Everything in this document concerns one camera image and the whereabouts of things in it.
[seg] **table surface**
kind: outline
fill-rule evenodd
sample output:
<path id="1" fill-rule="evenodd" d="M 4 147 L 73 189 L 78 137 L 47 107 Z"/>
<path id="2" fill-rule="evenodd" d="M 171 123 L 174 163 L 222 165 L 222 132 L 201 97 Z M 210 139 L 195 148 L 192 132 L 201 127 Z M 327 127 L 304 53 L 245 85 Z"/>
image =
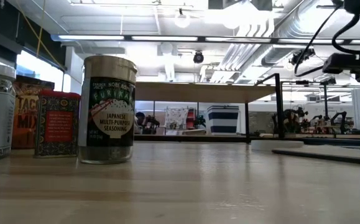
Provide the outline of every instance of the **table surface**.
<path id="1" fill-rule="evenodd" d="M 0 223 L 360 223 L 360 165 L 137 142 L 131 162 L 0 160 Z"/>

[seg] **metal pole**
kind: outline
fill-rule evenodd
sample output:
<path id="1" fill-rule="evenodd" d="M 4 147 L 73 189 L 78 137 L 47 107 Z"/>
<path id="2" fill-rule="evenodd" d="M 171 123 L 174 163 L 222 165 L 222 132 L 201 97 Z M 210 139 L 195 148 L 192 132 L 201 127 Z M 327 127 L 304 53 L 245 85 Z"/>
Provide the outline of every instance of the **metal pole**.
<path id="1" fill-rule="evenodd" d="M 328 111 L 328 91 L 327 85 L 323 84 L 323 93 L 325 94 L 325 120 L 329 119 L 329 111 Z"/>
<path id="2" fill-rule="evenodd" d="M 245 127 L 246 127 L 246 142 L 250 142 L 249 103 L 244 104 L 244 120 L 245 120 Z"/>
<path id="3" fill-rule="evenodd" d="M 280 139 L 285 138 L 284 128 L 284 106 L 282 99 L 282 84 L 279 73 L 275 73 L 275 92 L 277 95 L 277 114 L 278 114 L 278 135 Z"/>

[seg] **black cable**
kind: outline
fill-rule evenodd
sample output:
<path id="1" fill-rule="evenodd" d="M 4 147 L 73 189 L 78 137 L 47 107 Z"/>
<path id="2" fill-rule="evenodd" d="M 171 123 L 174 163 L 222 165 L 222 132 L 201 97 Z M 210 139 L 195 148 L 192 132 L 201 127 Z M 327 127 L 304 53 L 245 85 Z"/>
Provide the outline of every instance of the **black cable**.
<path id="1" fill-rule="evenodd" d="M 303 58 L 303 56 L 305 55 L 305 53 L 307 52 L 307 50 L 310 48 L 311 44 L 314 42 L 315 38 L 317 37 L 317 35 L 321 32 L 322 28 L 325 26 L 325 24 L 329 21 L 330 17 L 333 16 L 333 14 L 339 9 L 341 8 L 343 5 L 339 4 L 338 6 L 336 6 L 336 8 L 333 10 L 333 12 L 325 19 L 325 21 L 323 21 L 322 25 L 318 28 L 318 30 L 315 32 L 314 36 L 311 38 L 310 42 L 308 43 L 308 45 L 305 47 L 305 49 L 303 50 L 303 52 L 301 53 L 301 55 L 299 56 L 296 66 L 294 68 L 294 74 L 297 74 L 297 69 L 298 66 L 300 65 L 300 62 Z"/>
<path id="2" fill-rule="evenodd" d="M 311 73 L 313 73 L 313 72 L 319 71 L 319 70 L 321 70 L 322 68 L 323 68 L 323 65 L 322 65 L 322 66 L 319 66 L 319 67 L 316 67 L 316 68 L 313 68 L 313 69 L 311 69 L 311 70 L 309 70 L 309 71 L 306 71 L 306 72 L 304 72 L 304 73 L 301 73 L 301 74 L 299 74 L 299 75 L 296 75 L 296 77 L 306 76 L 306 75 L 311 74 Z"/>
<path id="3" fill-rule="evenodd" d="M 331 44 L 339 51 L 347 53 L 347 54 L 354 54 L 354 55 L 360 55 L 360 50 L 351 50 L 351 49 L 346 49 L 342 46 L 340 46 L 339 44 L 337 44 L 336 39 L 341 35 L 344 34 L 347 30 L 353 28 L 360 19 L 360 15 L 354 15 L 353 19 L 351 19 L 351 21 L 345 25 L 343 28 L 341 28 L 339 31 L 337 31 L 337 33 L 333 36 L 332 40 L 331 40 Z"/>

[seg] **white ceiling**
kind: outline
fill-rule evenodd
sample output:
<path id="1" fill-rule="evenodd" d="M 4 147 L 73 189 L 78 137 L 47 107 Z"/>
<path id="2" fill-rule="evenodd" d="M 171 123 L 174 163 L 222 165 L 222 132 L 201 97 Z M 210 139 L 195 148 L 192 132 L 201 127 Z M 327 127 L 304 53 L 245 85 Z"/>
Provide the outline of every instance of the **white ceiling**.
<path id="1" fill-rule="evenodd" d="M 25 14 L 33 21 L 43 26 L 51 34 L 150 34 L 150 35 L 234 35 L 235 32 L 225 28 L 222 24 L 206 23 L 207 0 L 187 1 L 187 0 L 162 0 L 162 4 L 179 4 L 184 2 L 186 5 L 194 5 L 193 11 L 184 11 L 184 14 L 191 15 L 190 25 L 187 28 L 179 28 L 174 23 L 174 17 L 178 13 L 177 8 L 158 9 L 157 20 L 154 10 L 141 7 L 89 7 L 89 6 L 71 6 L 69 1 L 80 2 L 80 0 L 47 0 L 45 11 L 47 15 L 42 21 L 42 10 L 44 0 L 7 0 L 15 7 L 17 2 L 23 8 Z M 106 2 L 110 0 L 95 0 L 96 2 Z M 300 0 L 291 0 L 285 6 L 285 11 L 276 16 L 281 17 L 285 12 L 291 10 Z M 321 32 L 319 37 L 330 38 L 333 34 L 343 27 L 351 15 L 345 11 L 339 11 L 333 18 L 333 22 Z M 345 33 L 342 37 L 360 38 L 360 23 Z M 139 67 L 142 75 L 155 75 L 158 71 L 164 69 L 162 57 L 157 56 L 157 46 L 159 43 L 134 43 L 134 42 L 90 42 L 82 41 L 80 44 L 85 48 L 100 47 L 124 47 L 127 56 L 131 58 Z M 205 63 L 222 61 L 228 44 L 176 44 L 179 49 L 202 50 L 205 55 Z M 332 47 L 315 47 L 316 54 L 321 59 L 327 58 L 335 52 Z M 195 72 L 199 73 L 201 65 L 195 65 L 192 62 L 193 56 L 184 55 L 175 62 L 176 72 Z M 307 70 L 311 66 L 321 65 L 322 60 L 312 58 L 300 67 L 300 72 Z M 293 72 L 286 68 L 273 68 L 268 73 L 279 72 L 284 78 L 292 78 Z M 316 72 L 306 78 L 313 78 L 321 75 Z"/>

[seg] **ceiling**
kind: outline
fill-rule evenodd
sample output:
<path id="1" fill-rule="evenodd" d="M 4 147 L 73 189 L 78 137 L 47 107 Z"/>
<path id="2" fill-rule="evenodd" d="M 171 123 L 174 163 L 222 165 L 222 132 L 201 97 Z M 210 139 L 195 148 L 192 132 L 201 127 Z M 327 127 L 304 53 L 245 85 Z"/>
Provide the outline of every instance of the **ceiling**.
<path id="1" fill-rule="evenodd" d="M 44 20 L 42 20 L 42 6 L 44 0 L 7 0 L 15 7 L 20 4 L 24 13 L 33 21 L 41 25 L 51 34 L 138 34 L 138 35 L 213 35 L 213 36 L 233 36 L 239 29 L 228 29 L 223 24 L 227 21 L 243 21 L 228 14 L 222 16 L 220 12 L 208 10 L 207 0 L 161 0 L 162 5 L 181 5 L 183 13 L 190 16 L 190 24 L 186 28 L 175 25 L 175 16 L 178 14 L 178 7 L 96 7 L 96 6 L 73 6 L 70 3 L 81 3 L 81 0 L 48 0 L 46 1 Z M 153 0 L 94 0 L 99 3 L 119 2 L 121 4 L 151 4 Z M 275 23 L 290 12 L 301 0 L 280 0 L 285 2 L 283 9 L 276 9 L 272 13 Z M 329 0 L 322 0 L 322 4 L 327 4 Z M 314 16 L 317 18 L 331 12 L 331 9 L 320 9 Z M 351 20 L 351 15 L 345 11 L 338 11 L 331 19 L 330 25 L 326 26 L 319 37 L 331 38 L 334 33 Z M 360 39 L 360 22 L 358 25 L 341 37 Z M 164 72 L 166 60 L 163 56 L 157 56 L 158 45 L 160 43 L 140 43 L 140 42 L 115 42 L 115 41 L 79 41 L 65 43 L 73 45 L 78 50 L 81 57 L 88 54 L 83 52 L 97 52 L 101 49 L 114 49 L 122 47 L 126 50 L 126 55 L 133 60 L 139 67 L 140 75 L 154 76 L 158 72 Z M 173 43 L 179 52 L 189 52 L 182 56 L 175 57 L 174 70 L 176 73 L 195 73 L 199 74 L 201 64 L 193 63 L 192 53 L 196 50 L 203 51 L 205 61 L 203 64 L 220 63 L 227 54 L 229 44 L 204 44 L 204 43 Z M 335 52 L 329 46 L 315 46 L 317 57 L 312 57 L 309 61 L 300 66 L 300 72 L 311 67 L 321 65 L 323 61 Z M 281 74 L 284 79 L 294 78 L 291 67 L 286 63 L 279 63 L 274 68 L 258 74 L 255 80 L 263 77 L 266 73 Z M 313 73 L 305 78 L 313 79 L 322 75 L 321 72 Z M 349 75 L 337 76 L 340 80 L 349 80 Z"/>

